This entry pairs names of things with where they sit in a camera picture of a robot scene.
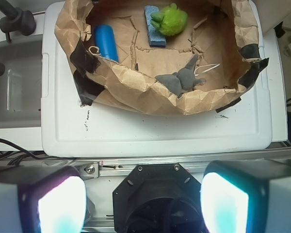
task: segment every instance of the white wall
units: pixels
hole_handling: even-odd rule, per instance
[[[54,2],[63,0],[8,0],[14,7],[20,7],[22,10],[29,10],[33,13],[45,11],[49,5]]]
[[[253,2],[258,9],[263,33],[274,28],[291,13],[291,0],[253,0]]]

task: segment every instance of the toy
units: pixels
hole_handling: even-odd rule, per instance
[[[155,77],[157,81],[167,87],[167,89],[174,93],[177,97],[181,97],[182,87],[180,80],[174,74],[162,74]]]
[[[151,24],[151,14],[159,12],[157,6],[145,6],[145,19],[147,25],[147,35],[149,37],[149,45],[152,47],[166,47],[166,38]]]
[[[95,43],[101,56],[118,62],[115,38],[112,27],[99,25],[94,29]]]
[[[166,88],[174,93],[178,98],[181,97],[182,92],[192,91],[195,85],[203,85],[206,83],[204,78],[197,79],[194,74],[194,67],[198,60],[198,55],[190,59],[187,65],[173,74],[163,74],[155,77],[157,81],[166,86]]]
[[[151,24],[163,35],[172,36],[182,32],[188,20],[188,14],[175,3],[166,6],[160,12],[151,14]]]
[[[194,54],[186,66],[175,74],[180,80],[182,89],[185,91],[191,91],[195,85],[203,85],[206,82],[205,79],[197,79],[195,77],[194,68],[197,60],[198,55]]]

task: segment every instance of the gray stuffed animal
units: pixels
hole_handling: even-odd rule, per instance
[[[198,55],[194,54],[194,56],[190,59],[187,65],[180,69],[178,72],[173,74],[163,74],[156,76],[156,80],[161,84],[167,87],[167,89],[174,93],[176,96],[181,97],[182,90],[184,91],[192,91],[193,87],[197,84],[203,85],[206,80],[205,79],[197,79],[194,74],[195,64],[198,60]]]

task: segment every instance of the green stuffed toy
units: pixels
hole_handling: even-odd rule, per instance
[[[153,27],[166,36],[172,36],[182,32],[188,21],[188,14],[177,8],[175,3],[164,7],[160,12],[152,13],[151,17]]]

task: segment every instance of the white string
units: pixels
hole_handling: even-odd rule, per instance
[[[219,65],[220,65],[220,63],[218,63],[218,64],[209,64],[209,65],[199,66],[199,67],[197,67],[197,68],[194,70],[194,74],[195,74],[195,76],[197,77],[197,76],[200,75],[200,74],[204,74],[204,73],[206,73],[206,72],[208,72],[208,71],[210,71],[210,70],[212,70],[212,69],[217,68]],[[198,70],[199,68],[202,68],[202,67],[211,67],[211,68],[204,70],[204,71],[201,72],[200,74],[196,74],[197,70]]]
[[[96,52],[96,53],[93,53],[93,52],[91,51],[92,48],[95,48],[95,49],[97,50],[97,52]],[[88,51],[89,51],[92,55],[100,55],[100,53],[99,53],[99,47],[97,47],[97,46],[91,46],[91,47],[89,47],[89,48],[88,48]]]

